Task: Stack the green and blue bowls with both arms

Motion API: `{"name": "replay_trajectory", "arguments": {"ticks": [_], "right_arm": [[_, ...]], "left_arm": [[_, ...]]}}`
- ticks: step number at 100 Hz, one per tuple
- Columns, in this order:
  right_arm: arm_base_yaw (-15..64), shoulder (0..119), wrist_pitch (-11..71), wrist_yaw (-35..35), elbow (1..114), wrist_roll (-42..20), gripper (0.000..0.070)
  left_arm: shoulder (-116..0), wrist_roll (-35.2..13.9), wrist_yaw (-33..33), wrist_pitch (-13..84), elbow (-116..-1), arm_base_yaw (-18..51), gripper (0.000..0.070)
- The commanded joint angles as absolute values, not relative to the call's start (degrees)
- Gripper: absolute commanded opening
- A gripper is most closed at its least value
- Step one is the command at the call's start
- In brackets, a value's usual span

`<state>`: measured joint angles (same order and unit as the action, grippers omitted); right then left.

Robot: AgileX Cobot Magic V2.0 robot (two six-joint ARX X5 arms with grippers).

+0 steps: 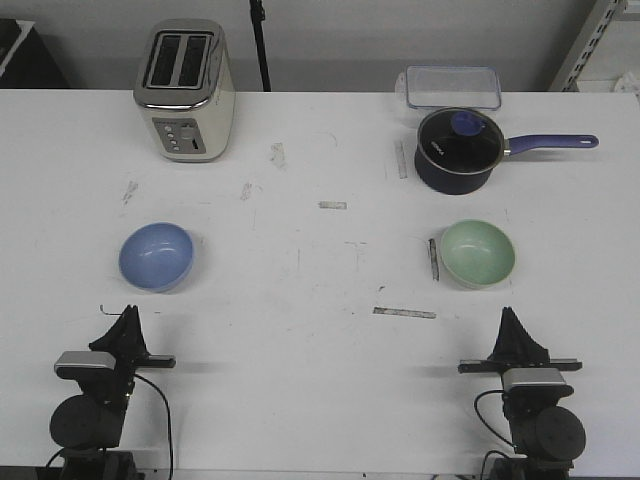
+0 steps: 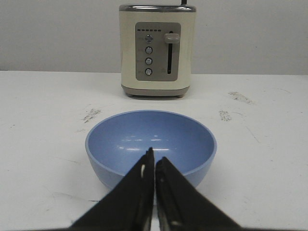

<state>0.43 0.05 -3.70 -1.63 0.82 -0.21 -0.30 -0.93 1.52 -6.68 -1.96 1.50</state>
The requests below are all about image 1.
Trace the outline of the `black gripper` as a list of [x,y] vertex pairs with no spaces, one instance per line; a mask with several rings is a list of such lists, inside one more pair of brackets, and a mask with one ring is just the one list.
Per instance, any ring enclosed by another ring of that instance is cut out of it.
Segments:
[[128,305],[111,328],[89,344],[89,349],[100,351],[106,367],[100,380],[100,400],[127,400],[133,393],[134,380],[140,369],[176,366],[174,355],[148,351],[136,305]]
[[493,360],[461,360],[458,372],[503,374],[513,368],[555,368],[561,372],[575,372],[582,368],[582,362],[577,359],[551,359],[549,362],[507,361],[514,357],[517,361],[550,360],[549,351],[529,335],[515,311],[511,307],[504,307],[492,351]]

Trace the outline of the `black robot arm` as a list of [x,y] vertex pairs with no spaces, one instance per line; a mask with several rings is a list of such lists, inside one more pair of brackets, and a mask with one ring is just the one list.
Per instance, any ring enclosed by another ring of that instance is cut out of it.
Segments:
[[491,432],[496,430],[482,416],[479,402],[493,393],[502,400],[502,411],[510,436],[496,437],[513,449],[508,455],[488,451],[482,461],[481,479],[567,479],[586,447],[586,431],[581,420],[559,401],[574,393],[564,372],[578,371],[577,359],[553,359],[546,348],[525,330],[515,311],[502,309],[498,335],[490,355],[484,360],[462,360],[461,374],[492,373],[501,387],[478,394],[473,408]]
[[128,305],[116,322],[84,351],[65,351],[54,373],[75,381],[81,393],[64,400],[49,423],[62,458],[60,479],[143,479],[130,451],[118,448],[137,380],[160,388],[140,369],[171,369],[172,355],[153,355],[146,346],[138,307]]

